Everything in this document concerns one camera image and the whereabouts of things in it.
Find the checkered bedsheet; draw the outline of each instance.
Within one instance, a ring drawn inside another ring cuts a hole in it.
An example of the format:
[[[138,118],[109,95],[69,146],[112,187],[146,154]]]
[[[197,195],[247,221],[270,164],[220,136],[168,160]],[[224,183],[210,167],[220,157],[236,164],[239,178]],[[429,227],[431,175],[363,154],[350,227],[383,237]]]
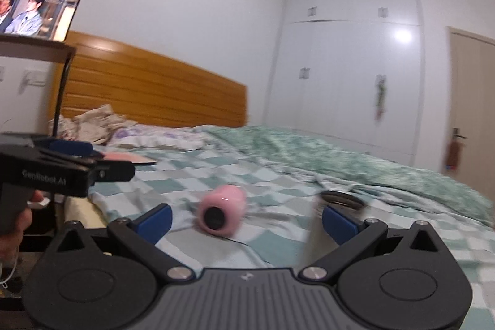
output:
[[[378,218],[395,228],[409,228],[415,220],[429,221],[473,287],[473,305],[462,329],[495,330],[495,233],[475,220],[395,189],[297,169],[288,174],[276,164],[259,164],[228,147],[136,152],[159,162],[137,167],[131,182],[98,183],[92,202],[109,221],[119,216],[135,218],[159,203],[169,203],[174,214],[172,230],[157,247],[197,272],[203,267],[300,268],[314,195],[323,188],[346,191],[368,204],[363,218]],[[230,240],[204,234],[194,224],[194,212],[204,194],[226,183],[241,185],[249,206],[241,228]]]

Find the door handle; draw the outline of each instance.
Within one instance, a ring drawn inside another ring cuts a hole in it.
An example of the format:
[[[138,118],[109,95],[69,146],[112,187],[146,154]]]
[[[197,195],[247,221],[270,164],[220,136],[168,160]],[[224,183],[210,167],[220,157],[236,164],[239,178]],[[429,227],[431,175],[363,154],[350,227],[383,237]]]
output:
[[[467,139],[466,136],[461,136],[459,133],[460,133],[460,129],[458,127],[455,127],[454,128],[453,136],[454,137],[460,137],[461,139]]]

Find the bed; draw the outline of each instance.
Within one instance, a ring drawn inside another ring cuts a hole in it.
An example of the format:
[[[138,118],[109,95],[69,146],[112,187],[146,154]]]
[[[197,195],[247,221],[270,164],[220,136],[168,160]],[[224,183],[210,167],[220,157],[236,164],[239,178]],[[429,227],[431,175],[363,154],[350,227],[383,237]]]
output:
[[[139,167],[129,183],[97,184],[88,200],[68,198],[67,220],[95,228],[167,202],[174,224],[157,247],[197,272],[300,268],[310,254],[306,240],[315,194],[344,191],[366,202],[363,218],[397,228],[430,221],[473,286],[463,328],[495,330],[495,233],[489,228],[491,203],[481,195],[440,174],[290,131],[244,126],[247,89],[211,72],[87,34],[71,32],[67,41],[78,51],[62,104],[65,117],[111,104],[142,124],[193,127],[191,132],[204,137],[193,150],[134,148],[158,164]],[[51,111],[55,94],[54,89]],[[108,149],[122,150],[122,142]],[[240,184],[248,194],[248,213],[230,239],[207,236],[194,224],[202,196],[224,183]]]

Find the pink object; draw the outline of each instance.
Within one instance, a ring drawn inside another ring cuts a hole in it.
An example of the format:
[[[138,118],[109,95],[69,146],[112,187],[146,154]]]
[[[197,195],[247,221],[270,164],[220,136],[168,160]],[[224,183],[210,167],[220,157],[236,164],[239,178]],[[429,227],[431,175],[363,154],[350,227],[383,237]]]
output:
[[[246,205],[246,194],[239,186],[220,186],[201,201],[197,223],[209,234],[231,236],[241,225]]]

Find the black stand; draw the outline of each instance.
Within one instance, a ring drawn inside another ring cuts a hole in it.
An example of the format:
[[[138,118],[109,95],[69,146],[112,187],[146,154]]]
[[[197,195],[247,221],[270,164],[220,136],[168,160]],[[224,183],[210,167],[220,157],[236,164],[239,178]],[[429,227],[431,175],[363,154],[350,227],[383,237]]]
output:
[[[51,131],[51,135],[53,137],[57,137],[58,121],[60,119],[60,110],[62,109],[62,99],[65,91],[65,84],[67,83],[67,79],[69,77],[69,69],[73,57],[74,55],[72,54],[68,55],[63,65],[62,76],[60,78],[60,85],[58,87],[57,103],[55,105],[54,127]]]

